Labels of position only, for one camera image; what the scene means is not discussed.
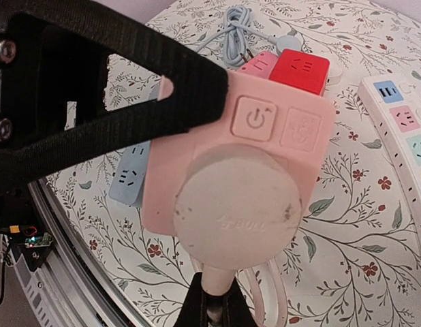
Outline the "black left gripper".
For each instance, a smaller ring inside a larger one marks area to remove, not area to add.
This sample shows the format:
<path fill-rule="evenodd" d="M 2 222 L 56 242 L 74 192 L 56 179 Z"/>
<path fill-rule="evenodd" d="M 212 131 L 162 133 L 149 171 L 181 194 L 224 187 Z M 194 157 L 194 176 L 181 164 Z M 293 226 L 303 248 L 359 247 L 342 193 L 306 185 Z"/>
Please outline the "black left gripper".
<path fill-rule="evenodd" d="M 116 54 L 172 81 L 172 94 L 108 111 Z M 228 73 L 95 1 L 0 1 L 0 191 L 223 114 Z"/>

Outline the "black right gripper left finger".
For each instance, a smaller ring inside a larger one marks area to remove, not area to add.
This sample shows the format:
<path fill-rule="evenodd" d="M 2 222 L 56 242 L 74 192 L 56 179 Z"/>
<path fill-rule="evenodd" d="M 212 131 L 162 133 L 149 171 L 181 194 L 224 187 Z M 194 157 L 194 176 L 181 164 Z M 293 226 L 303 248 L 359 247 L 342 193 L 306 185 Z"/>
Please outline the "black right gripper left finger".
<path fill-rule="evenodd" d="M 201 285 L 202 273 L 191 281 L 174 327 L 203 327 L 206 325 L 206 295 Z"/>

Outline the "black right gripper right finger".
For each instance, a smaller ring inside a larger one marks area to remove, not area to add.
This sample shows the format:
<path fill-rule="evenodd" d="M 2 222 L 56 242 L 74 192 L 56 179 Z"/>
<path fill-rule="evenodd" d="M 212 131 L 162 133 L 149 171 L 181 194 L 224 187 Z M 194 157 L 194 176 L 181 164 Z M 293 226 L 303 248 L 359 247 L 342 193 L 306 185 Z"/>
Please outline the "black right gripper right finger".
<path fill-rule="evenodd" d="M 223 327 L 256 327 L 257 324 L 250 312 L 237 281 L 222 296 Z"/>

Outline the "pink plug adapter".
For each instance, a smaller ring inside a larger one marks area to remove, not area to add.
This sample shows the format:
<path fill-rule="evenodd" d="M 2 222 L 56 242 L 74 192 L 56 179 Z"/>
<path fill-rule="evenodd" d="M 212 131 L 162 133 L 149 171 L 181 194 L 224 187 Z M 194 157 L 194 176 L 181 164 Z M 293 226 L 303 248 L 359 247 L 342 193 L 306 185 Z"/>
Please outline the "pink plug adapter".
<path fill-rule="evenodd" d="M 276 54 L 263 51 L 244 63 L 236 71 L 268 80 L 278 60 L 279 56 Z"/>

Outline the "pink cube adapter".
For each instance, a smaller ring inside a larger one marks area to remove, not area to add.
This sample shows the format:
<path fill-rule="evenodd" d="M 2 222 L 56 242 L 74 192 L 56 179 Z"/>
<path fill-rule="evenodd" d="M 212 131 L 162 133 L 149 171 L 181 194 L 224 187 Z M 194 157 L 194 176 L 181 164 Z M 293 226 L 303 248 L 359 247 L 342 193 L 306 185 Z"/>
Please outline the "pink cube adapter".
<path fill-rule="evenodd" d="M 151 142 L 142 224 L 220 270 L 280 253 L 309 205 L 334 127 L 333 103 L 231 71 L 222 117 Z"/>

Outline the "red cube adapter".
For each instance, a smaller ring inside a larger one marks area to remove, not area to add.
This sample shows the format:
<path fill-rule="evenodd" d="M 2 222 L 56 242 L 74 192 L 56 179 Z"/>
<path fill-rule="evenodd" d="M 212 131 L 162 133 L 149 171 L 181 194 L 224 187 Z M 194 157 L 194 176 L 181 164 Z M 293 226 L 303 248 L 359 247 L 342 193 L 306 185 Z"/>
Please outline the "red cube adapter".
<path fill-rule="evenodd" d="M 322 96 L 326 88 L 329 69 L 330 61 L 328 59 L 285 49 L 268 79 Z"/>

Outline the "grey blue power strip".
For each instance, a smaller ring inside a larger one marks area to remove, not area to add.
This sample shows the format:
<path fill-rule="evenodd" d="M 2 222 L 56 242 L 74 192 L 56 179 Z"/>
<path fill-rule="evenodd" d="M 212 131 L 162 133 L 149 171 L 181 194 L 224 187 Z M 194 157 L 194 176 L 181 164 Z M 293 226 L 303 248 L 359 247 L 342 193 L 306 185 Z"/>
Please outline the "grey blue power strip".
<path fill-rule="evenodd" d="M 128 206 L 142 206 L 150 147 L 149 140 L 125 148 L 109 188 L 112 200 Z"/>

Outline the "white plug adapter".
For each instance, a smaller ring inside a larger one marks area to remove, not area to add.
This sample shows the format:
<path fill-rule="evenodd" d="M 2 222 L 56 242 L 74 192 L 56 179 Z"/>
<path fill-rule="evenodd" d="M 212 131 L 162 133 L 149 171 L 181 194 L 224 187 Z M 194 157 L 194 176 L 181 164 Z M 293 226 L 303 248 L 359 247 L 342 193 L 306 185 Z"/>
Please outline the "white plug adapter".
<path fill-rule="evenodd" d="M 336 61 L 330 60 L 330 67 L 327 77 L 327 85 L 339 84 L 343 76 L 343 68 Z"/>

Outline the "white power strip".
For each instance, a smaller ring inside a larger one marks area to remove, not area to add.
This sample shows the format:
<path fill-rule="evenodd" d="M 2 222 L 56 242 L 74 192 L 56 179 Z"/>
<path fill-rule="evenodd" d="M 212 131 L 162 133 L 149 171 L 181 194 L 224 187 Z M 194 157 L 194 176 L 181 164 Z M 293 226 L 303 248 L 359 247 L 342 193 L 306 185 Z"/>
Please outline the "white power strip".
<path fill-rule="evenodd" d="M 421 245 L 421 98 L 400 73 L 364 77 L 358 96 L 392 161 Z"/>

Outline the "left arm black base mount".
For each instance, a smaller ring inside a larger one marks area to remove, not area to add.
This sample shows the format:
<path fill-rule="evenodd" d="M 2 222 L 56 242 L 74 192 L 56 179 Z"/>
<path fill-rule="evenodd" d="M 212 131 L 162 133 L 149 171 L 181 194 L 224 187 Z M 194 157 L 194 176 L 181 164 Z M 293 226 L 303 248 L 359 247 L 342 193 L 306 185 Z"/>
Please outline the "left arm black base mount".
<path fill-rule="evenodd" d="M 0 234 L 12 240 L 14 259 L 23 258 L 31 272 L 46 261 L 54 244 L 27 188 L 0 196 Z"/>

